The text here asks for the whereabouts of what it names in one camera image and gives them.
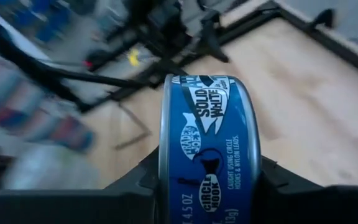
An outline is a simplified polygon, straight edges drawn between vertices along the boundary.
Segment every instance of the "blue packaging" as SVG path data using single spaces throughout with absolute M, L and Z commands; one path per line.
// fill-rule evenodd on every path
M 225 75 L 169 75 L 159 163 L 162 223 L 249 223 L 260 148 L 243 84 Z

